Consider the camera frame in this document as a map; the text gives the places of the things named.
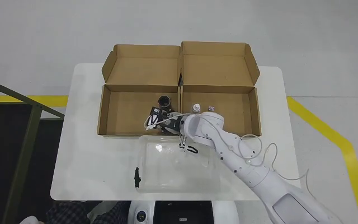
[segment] black panel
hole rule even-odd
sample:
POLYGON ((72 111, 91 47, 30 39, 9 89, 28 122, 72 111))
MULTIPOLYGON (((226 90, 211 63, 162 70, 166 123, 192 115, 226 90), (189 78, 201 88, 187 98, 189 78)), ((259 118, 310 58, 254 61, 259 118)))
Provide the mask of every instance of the black panel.
POLYGON ((32 106, 0 104, 0 220, 21 151, 32 106))
POLYGON ((46 221, 46 212, 52 207, 51 184, 63 120, 40 120, 17 221, 35 216, 46 221))
POLYGON ((157 201, 153 224, 214 224, 211 201, 157 201))

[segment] white table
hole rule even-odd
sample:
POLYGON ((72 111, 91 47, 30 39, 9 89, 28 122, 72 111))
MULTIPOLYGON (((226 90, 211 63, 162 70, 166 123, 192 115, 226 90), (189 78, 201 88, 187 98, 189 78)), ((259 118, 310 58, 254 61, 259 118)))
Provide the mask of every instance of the white table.
MULTIPOLYGON (((140 194, 134 188, 138 137, 102 137, 96 134, 103 64, 78 64, 71 89, 56 160, 51 197, 55 200, 257 200, 239 179, 227 175, 219 163, 220 192, 140 194)), ((298 177, 282 72, 260 67, 256 83, 264 147, 275 142, 275 167, 282 175, 298 177)), ((268 153, 270 163, 274 150, 268 153)), ((299 181, 294 185, 300 187, 299 181)))

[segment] black railing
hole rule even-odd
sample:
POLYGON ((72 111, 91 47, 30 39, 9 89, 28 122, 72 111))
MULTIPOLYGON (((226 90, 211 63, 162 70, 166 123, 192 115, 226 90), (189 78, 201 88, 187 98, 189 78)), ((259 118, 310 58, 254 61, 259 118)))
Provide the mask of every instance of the black railing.
POLYGON ((12 224, 15 222, 18 206, 20 204, 23 185, 25 183, 31 155, 34 150, 34 143, 40 123, 41 113, 44 110, 50 114, 58 116, 61 119, 64 119, 65 115, 2 85, 0 85, 0 92, 8 96, 12 96, 26 104, 32 105, 26 133, 22 142, 20 155, 17 160, 15 173, 12 178, 11 188, 2 218, 2 224, 12 224))

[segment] small bottle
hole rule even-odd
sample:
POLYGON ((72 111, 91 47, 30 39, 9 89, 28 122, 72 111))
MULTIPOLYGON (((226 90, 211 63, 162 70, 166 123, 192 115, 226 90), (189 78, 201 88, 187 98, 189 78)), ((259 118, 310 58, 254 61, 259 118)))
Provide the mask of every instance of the small bottle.
POLYGON ((191 111, 192 111, 194 114, 200 113, 200 104, 194 104, 194 105, 191 107, 191 111))

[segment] gray floor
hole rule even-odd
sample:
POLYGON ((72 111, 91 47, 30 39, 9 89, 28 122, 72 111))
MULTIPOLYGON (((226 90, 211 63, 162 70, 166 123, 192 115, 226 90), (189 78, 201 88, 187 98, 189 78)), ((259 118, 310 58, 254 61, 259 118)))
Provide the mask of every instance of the gray floor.
MULTIPOLYGON (((4 0, 0 83, 26 95, 67 95, 74 66, 104 62, 114 44, 247 42, 258 65, 282 69, 288 96, 357 148, 357 11, 356 0, 4 0)), ((301 174, 310 168, 318 199, 356 223, 340 149, 290 117, 301 174)), ((242 223, 269 223, 260 202, 237 205, 242 223)))

